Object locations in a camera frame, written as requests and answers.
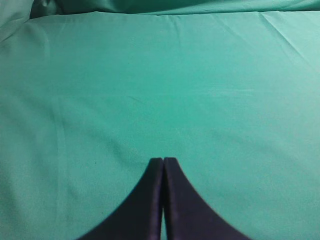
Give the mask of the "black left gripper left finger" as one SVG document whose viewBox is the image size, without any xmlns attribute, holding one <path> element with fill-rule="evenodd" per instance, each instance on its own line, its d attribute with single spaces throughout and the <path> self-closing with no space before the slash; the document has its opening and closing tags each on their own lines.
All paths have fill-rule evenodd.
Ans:
<svg viewBox="0 0 320 240">
<path fill-rule="evenodd" d="M 127 198 L 81 240 L 159 240 L 164 161 L 152 158 Z"/>
</svg>

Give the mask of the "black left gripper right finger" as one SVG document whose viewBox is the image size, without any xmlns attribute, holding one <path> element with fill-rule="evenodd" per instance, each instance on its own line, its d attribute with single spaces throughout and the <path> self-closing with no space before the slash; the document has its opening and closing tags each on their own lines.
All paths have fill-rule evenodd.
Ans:
<svg viewBox="0 0 320 240">
<path fill-rule="evenodd" d="M 176 158 L 166 157 L 163 163 L 163 208 L 168 240 L 249 239 L 202 199 Z"/>
</svg>

